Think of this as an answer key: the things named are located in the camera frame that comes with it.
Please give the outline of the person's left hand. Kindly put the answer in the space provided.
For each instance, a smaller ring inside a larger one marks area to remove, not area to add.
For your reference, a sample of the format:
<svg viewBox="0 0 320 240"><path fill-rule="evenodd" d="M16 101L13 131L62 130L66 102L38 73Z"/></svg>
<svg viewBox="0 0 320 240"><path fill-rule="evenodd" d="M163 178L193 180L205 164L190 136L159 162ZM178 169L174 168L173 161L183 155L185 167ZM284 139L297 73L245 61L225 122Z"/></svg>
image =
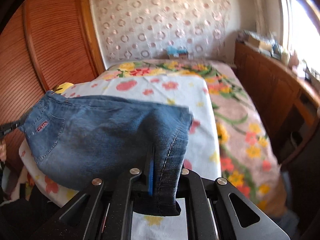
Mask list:
<svg viewBox="0 0 320 240"><path fill-rule="evenodd" d="M0 160L1 162L5 162L7 159L7 146L5 140L2 139L0 142Z"/></svg>

